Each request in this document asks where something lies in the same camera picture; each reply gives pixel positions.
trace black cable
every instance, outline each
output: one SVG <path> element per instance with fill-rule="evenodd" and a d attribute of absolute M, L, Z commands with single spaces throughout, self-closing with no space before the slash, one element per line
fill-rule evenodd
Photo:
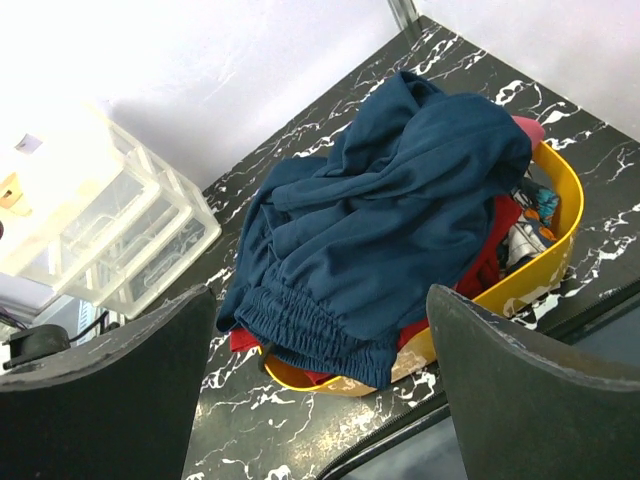
<path fill-rule="evenodd" d="M 0 323 L 18 330 L 26 330 L 27 326 L 17 318 L 9 314 L 4 308 L 0 307 Z"/>
<path fill-rule="evenodd" d="M 89 333 L 91 330 L 93 330 L 94 328 L 96 328 L 96 325 L 100 324 L 100 333 L 99 335 L 102 335 L 104 333 L 104 329 L 105 329 L 105 320 L 107 318 L 107 315 L 109 315 L 109 311 L 105 310 L 104 312 L 102 312 L 100 314 L 100 316 L 98 318 L 96 318 L 93 322 L 91 322 L 91 324 L 85 328 L 83 331 L 81 331 L 78 335 L 76 335 L 73 338 L 69 339 L 69 343 L 73 343 L 78 341 L 79 339 L 81 339 L 82 337 L 84 337 L 87 333 Z"/>

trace white wall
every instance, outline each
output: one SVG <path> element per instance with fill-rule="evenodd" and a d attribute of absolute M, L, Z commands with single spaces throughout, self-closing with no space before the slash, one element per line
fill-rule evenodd
<path fill-rule="evenodd" d="M 415 0 L 467 40 L 640 140 L 637 0 Z"/>
<path fill-rule="evenodd" d="M 7 0 L 0 92 L 95 102 L 204 188 L 397 32 L 384 0 Z"/>

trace black marble table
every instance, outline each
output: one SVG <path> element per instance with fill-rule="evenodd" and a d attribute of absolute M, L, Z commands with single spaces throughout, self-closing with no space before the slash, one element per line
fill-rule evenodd
<path fill-rule="evenodd" d="M 534 306 L 526 320 L 531 328 L 577 313 L 638 275 L 640 144 L 444 27 L 419 23 L 415 44 L 396 37 L 206 191 L 223 234 L 165 299 L 200 282 L 224 297 L 244 215 L 271 167 L 287 156 L 326 154 L 360 103 L 400 69 L 538 119 L 547 142 L 579 172 L 587 200 L 573 270 L 559 291 Z M 301 394 L 260 373 L 256 356 L 231 354 L 222 335 L 212 339 L 184 479 L 313 479 L 358 439 L 440 388 L 431 368 L 365 398 Z"/>

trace laundry basket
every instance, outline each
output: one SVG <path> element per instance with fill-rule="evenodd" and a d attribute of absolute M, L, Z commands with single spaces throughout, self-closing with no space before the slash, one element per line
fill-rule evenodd
<path fill-rule="evenodd" d="M 571 260 L 584 209 L 584 193 L 580 180 L 557 152 L 543 143 L 534 151 L 533 159 L 549 176 L 555 192 L 560 197 L 551 228 L 558 240 L 542 255 L 474 298 L 477 304 L 507 318 L 561 282 Z M 431 331 L 426 328 L 398 352 L 392 369 L 392 381 L 400 380 L 435 360 Z M 313 385 L 302 370 L 282 362 L 273 355 L 267 357 L 265 367 L 269 375 L 280 385 L 300 392 L 358 397 L 375 391 L 361 382 L 341 376 L 333 377 L 322 385 Z"/>

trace navy blue clothing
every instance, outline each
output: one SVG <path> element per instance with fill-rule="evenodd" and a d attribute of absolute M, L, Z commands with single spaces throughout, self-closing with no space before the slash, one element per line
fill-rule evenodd
<path fill-rule="evenodd" d="M 531 143 L 501 107 L 400 72 L 329 156 L 286 159 L 253 200 L 217 326 L 305 370 L 391 382 L 399 331 L 425 317 L 487 239 Z"/>

